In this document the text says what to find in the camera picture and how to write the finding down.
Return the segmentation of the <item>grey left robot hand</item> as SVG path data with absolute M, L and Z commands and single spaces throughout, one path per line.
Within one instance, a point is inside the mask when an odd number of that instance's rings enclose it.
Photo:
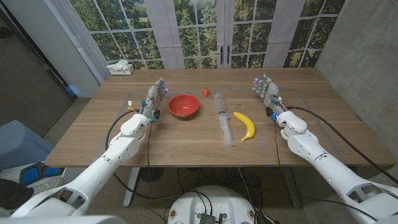
M 168 89 L 165 86 L 163 78 L 156 81 L 148 90 L 144 105 L 140 110 L 140 114 L 144 115 L 149 121 L 154 122 L 160 116 L 160 106 L 167 94 Z

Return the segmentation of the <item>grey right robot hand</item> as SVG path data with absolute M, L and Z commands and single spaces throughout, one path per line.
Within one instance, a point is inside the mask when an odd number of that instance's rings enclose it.
M 282 97 L 279 95 L 278 86 L 264 73 L 264 79 L 256 77 L 252 90 L 257 93 L 266 106 L 266 115 L 276 121 L 277 117 L 287 111 L 283 105 Z

